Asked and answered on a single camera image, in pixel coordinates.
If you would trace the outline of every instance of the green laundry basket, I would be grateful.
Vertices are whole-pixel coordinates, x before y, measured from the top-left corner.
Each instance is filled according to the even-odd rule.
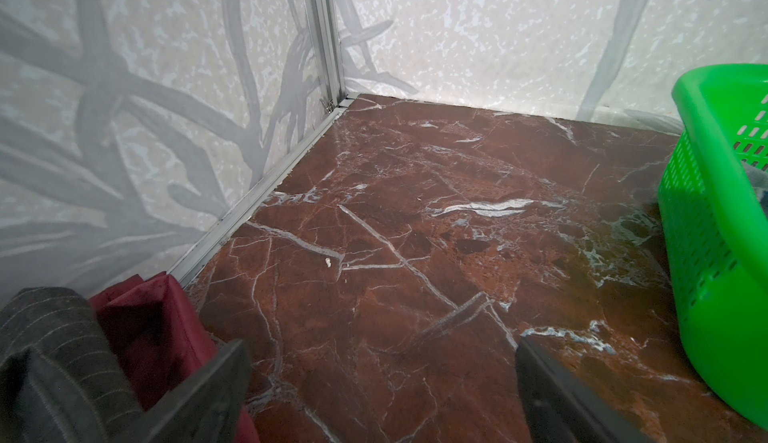
[[[685,131],[659,188],[680,339],[696,371],[768,429],[768,220],[741,161],[768,170],[768,65],[675,84]]]

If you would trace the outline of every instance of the brown marble tabletop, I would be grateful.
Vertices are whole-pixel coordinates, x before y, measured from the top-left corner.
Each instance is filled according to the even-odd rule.
[[[656,441],[768,441],[680,346],[656,190],[677,138],[362,95],[188,294],[277,441],[530,441],[532,335]]]

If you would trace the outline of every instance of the marble floor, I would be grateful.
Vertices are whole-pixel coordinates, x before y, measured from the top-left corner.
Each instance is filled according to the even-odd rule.
[[[677,138],[362,95],[188,294],[262,441],[530,441],[532,335],[656,441],[768,441],[687,363],[654,203]]]

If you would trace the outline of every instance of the basket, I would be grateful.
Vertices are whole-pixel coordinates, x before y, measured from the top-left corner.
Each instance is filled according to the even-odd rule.
[[[768,429],[768,220],[741,161],[768,170],[768,65],[697,68],[659,188],[680,339],[728,405]]]

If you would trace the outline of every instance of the red fabric box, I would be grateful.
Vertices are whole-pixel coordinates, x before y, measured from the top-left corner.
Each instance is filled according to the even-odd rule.
[[[187,295],[165,272],[147,281],[131,276],[89,302],[145,411],[216,354]],[[259,443],[245,408],[235,441]]]

